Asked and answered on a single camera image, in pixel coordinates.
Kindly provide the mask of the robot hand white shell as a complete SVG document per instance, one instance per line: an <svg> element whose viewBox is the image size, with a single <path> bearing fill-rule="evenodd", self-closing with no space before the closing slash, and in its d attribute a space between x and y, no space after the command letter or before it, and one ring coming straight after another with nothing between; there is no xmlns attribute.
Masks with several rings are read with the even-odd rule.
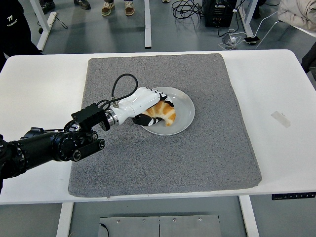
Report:
<svg viewBox="0 0 316 237"><path fill-rule="evenodd" d="M160 121L171 126L176 112L171 98L154 89L141 87L132 95L121 99L116 107L110 106L114 122L122 124L127 118L141 126L152 126Z"/></svg>

